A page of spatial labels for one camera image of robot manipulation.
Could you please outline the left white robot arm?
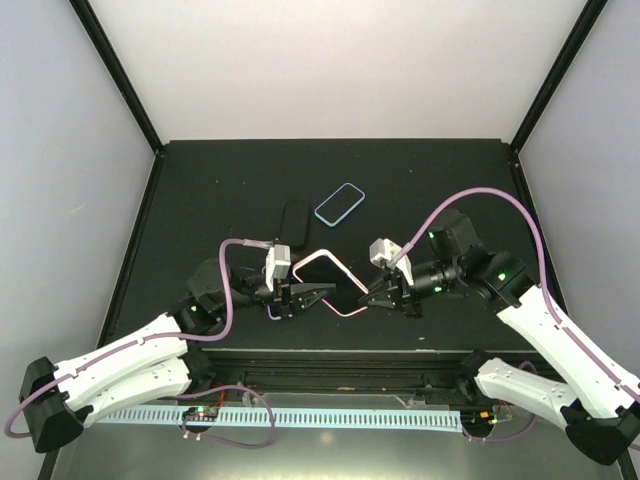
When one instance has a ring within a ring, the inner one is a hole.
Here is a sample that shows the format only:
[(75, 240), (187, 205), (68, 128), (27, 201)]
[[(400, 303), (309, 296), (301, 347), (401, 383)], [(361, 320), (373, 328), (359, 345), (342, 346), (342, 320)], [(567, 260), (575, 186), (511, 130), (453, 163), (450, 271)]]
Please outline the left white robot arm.
[(259, 307), (290, 318), (335, 291), (333, 282), (300, 283), (291, 274), (238, 278), (209, 259), (180, 302), (134, 333), (71, 360), (32, 361), (19, 393), (26, 436), (36, 452), (49, 453), (117, 411), (165, 397), (205, 398), (215, 373), (202, 345), (228, 326), (230, 308)]

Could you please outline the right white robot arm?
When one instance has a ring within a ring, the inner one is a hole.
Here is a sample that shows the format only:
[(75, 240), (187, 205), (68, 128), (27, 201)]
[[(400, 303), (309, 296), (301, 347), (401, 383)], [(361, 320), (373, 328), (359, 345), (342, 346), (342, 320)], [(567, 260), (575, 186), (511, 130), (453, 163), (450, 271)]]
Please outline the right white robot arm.
[(606, 355), (528, 275), (511, 253), (491, 252), (471, 220), (447, 209), (428, 233), (435, 258), (414, 265), (399, 245), (377, 239), (370, 261), (382, 275), (361, 299), (368, 307), (422, 315), (421, 303), (474, 298), (523, 337), (559, 375), (553, 381), (476, 350), (454, 379), (457, 396), (504, 400), (556, 425), (589, 459), (611, 465), (639, 435), (639, 379)]

